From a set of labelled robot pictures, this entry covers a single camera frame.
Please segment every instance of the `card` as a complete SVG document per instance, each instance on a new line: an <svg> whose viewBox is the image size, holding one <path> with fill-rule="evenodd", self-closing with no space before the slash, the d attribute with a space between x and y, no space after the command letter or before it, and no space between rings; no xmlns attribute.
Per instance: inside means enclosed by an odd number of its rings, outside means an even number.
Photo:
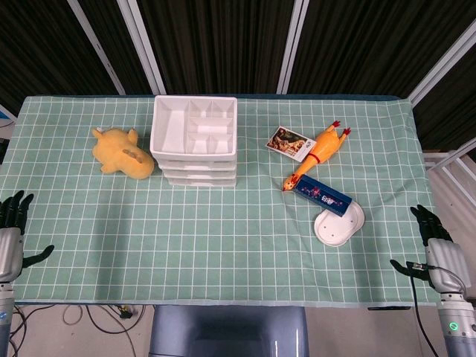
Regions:
<svg viewBox="0 0 476 357"><path fill-rule="evenodd" d="M269 149L278 151L299 162L307 156L314 145L315 141L283 126L277 128L275 134L271 136L266 144Z"/></svg>

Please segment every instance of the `green checkered tablecloth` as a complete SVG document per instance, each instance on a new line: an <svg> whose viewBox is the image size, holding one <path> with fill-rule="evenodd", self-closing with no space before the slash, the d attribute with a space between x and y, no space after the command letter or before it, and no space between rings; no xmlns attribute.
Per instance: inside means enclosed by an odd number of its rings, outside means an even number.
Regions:
<svg viewBox="0 0 476 357"><path fill-rule="evenodd" d="M140 135L149 147L153 98L29 97L1 168L0 197L34 193L25 256L53 254L15 282L23 302L408 304L392 257L424 261L409 206L432 207L408 100L239 100L235 188L170 186L103 175L91 128ZM279 125L314 138L334 120L352 133L309 171L353 197L365 224L340 248L318 241L322 208L283 193L298 166L266 148ZM419 299L434 301L418 285Z"/></svg>

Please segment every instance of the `toothpaste box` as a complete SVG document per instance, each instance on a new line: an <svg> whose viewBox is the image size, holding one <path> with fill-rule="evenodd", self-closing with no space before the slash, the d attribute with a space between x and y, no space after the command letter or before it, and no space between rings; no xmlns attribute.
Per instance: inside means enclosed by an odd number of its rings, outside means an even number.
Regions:
<svg viewBox="0 0 476 357"><path fill-rule="evenodd" d="M301 176L300 181L297 183L293 191L327 210L330 210L340 217L344 215L352 202L352 199L349 196L345 196L343 193L340 193L306 175Z"/></svg>

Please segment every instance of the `yellow plush toy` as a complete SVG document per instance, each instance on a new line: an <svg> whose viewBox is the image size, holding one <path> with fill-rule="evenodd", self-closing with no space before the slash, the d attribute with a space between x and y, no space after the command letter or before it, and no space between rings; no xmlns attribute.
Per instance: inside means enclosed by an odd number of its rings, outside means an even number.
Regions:
<svg viewBox="0 0 476 357"><path fill-rule="evenodd" d="M133 179L141 180L149 177L154 170L153 159L137 147L138 134L134 129L129 132L93 129L92 134L97 139L92 155L103 164L103 173L122 171Z"/></svg>

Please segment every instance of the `yellow rubber chicken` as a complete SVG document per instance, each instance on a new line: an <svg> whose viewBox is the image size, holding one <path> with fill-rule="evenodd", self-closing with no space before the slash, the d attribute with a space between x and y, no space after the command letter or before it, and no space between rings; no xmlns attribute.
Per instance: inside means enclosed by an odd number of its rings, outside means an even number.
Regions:
<svg viewBox="0 0 476 357"><path fill-rule="evenodd" d="M302 175L307 173L315 165L325 162L334 152L339 150L345 138L350 134L350 128L347 128L344 129L341 137L338 137L335 128L339 125L341 125L341 122L336 120L324 132L319 134L315 139L314 147L309 154L307 154L306 160L304 160L295 173L284 181L283 191L292 190Z"/></svg>

